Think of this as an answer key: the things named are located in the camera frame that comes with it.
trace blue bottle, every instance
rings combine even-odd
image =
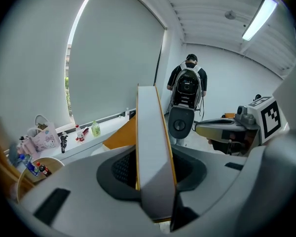
[[[30,158],[25,157],[24,154],[20,154],[20,159],[22,160],[23,164],[25,165],[25,167],[34,175],[34,176],[38,176],[39,174],[39,170],[36,166],[34,166],[31,163]]]

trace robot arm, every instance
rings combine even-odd
[[[282,128],[280,112],[273,97],[262,97],[239,106],[234,119],[198,122],[195,131],[209,139],[215,150],[245,155],[273,138]]]

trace black mesh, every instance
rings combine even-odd
[[[173,154],[173,164],[178,183],[192,173],[192,164],[176,154]]]
[[[131,187],[136,185],[136,153],[135,151],[124,156],[112,165],[113,176],[120,182]]]

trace roller blind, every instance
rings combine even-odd
[[[0,145],[42,114],[56,127],[70,123],[65,96],[67,42],[84,0],[18,0],[0,28]]]
[[[164,28],[138,0],[89,0],[69,63],[76,123],[136,107],[137,84],[152,86]]]

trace green bottle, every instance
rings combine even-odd
[[[91,131],[94,137],[98,137],[101,135],[100,126],[98,123],[96,123],[96,121],[93,121]]]

